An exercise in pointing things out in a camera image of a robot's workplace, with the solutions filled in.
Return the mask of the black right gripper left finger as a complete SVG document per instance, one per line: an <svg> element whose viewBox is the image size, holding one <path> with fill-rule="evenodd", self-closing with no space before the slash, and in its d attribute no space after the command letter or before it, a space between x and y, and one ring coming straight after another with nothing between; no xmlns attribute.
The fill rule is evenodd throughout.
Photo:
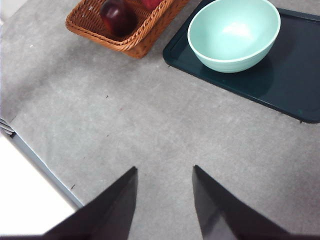
<svg viewBox="0 0 320 240"><path fill-rule="evenodd" d="M130 168L91 202L39 235L2 240L127 240L136 209L138 169Z"/></svg>

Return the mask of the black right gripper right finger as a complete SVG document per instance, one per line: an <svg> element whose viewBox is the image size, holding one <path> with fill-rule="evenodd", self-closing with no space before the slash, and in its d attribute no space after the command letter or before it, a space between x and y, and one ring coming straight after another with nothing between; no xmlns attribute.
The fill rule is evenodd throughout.
<svg viewBox="0 0 320 240"><path fill-rule="evenodd" d="M204 240L318 240L294 234L235 197L198 165L192 170L194 206Z"/></svg>

